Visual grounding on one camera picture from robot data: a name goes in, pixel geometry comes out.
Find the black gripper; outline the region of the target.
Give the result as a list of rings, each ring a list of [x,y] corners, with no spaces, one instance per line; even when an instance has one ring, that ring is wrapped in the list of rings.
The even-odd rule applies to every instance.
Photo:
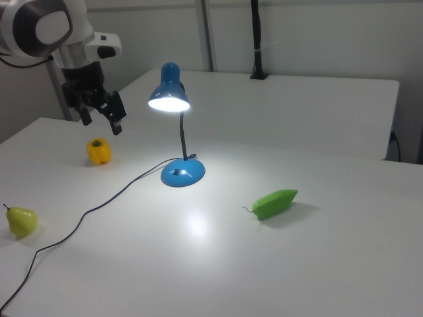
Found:
[[[61,69],[65,78],[62,91],[70,108],[79,110],[84,126],[92,123],[90,106],[98,109],[109,122],[113,135],[122,132],[122,119],[127,115],[122,99],[117,91],[104,89],[104,74],[99,61],[76,69]]]

